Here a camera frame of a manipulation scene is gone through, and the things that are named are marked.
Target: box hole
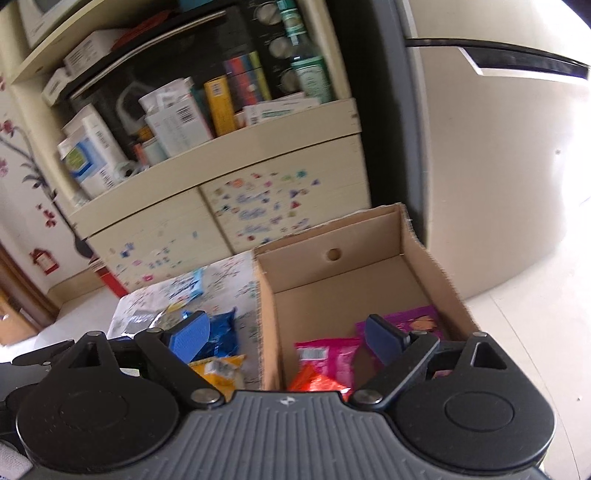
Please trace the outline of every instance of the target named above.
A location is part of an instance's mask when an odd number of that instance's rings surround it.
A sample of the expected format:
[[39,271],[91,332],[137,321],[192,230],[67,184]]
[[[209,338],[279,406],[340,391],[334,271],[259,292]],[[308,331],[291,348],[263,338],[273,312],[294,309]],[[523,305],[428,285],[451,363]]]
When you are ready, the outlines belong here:
[[336,262],[342,256],[343,252],[340,251],[340,248],[331,248],[326,252],[326,258],[331,262]]

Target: floor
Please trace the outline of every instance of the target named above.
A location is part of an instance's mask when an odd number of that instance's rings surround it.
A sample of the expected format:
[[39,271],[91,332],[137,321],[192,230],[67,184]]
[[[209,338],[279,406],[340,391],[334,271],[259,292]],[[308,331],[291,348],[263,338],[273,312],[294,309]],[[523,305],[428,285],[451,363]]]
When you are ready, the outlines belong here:
[[[557,480],[591,476],[591,200],[571,216],[556,251],[503,285],[469,299],[482,330],[506,349],[552,404],[554,442],[544,462]],[[0,348],[0,362],[107,330],[118,299],[106,288],[73,300],[37,337]]]

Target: blue packet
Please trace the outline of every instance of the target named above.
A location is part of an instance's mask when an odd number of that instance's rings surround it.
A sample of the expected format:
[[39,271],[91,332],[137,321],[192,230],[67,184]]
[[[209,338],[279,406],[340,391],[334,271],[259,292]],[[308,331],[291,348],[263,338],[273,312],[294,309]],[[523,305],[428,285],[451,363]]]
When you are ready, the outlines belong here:
[[238,353],[238,337],[234,329],[235,316],[236,307],[231,312],[211,317],[209,340],[195,356],[194,362],[211,356],[224,358]]

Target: red bag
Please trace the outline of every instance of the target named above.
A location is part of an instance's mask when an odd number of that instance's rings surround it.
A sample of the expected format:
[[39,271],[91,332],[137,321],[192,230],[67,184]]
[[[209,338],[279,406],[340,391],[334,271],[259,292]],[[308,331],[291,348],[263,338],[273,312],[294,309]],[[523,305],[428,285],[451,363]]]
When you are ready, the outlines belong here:
[[351,395],[349,387],[345,387],[336,380],[319,374],[310,363],[303,366],[289,387],[290,392],[330,392],[334,390],[340,392],[345,400]]

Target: snack bag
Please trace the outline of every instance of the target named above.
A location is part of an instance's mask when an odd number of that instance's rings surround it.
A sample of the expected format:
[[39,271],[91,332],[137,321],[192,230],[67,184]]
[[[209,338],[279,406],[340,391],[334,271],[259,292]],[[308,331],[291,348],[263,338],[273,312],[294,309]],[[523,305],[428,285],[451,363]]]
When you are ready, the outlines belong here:
[[339,391],[345,400],[351,395],[349,387],[318,373],[309,362],[302,367],[289,387],[290,392],[329,392],[333,390]]
[[222,358],[238,353],[238,337],[234,330],[235,315],[236,308],[234,307],[231,312],[211,317],[209,340],[194,360],[202,360],[212,356]]
[[328,338],[295,344],[300,370],[306,364],[338,383],[353,387],[353,357],[361,345],[359,338]]
[[226,401],[230,401],[235,390],[244,389],[244,377],[240,368],[245,358],[245,355],[211,357],[191,362],[189,366],[217,388],[226,397]]
[[[388,323],[391,323],[403,332],[410,333],[413,330],[423,330],[436,335],[440,340],[445,339],[445,336],[438,325],[439,316],[437,315],[437,310],[435,310],[433,305],[419,307],[412,310],[405,310],[404,312],[391,313],[389,315],[385,315],[383,318]],[[365,344],[365,322],[356,323],[355,332],[357,336],[363,341],[363,344]],[[382,369],[384,367],[382,362],[379,361],[379,359],[374,355],[371,349],[367,347],[367,345],[365,345],[365,347],[369,351],[371,357],[374,359],[376,371]]]

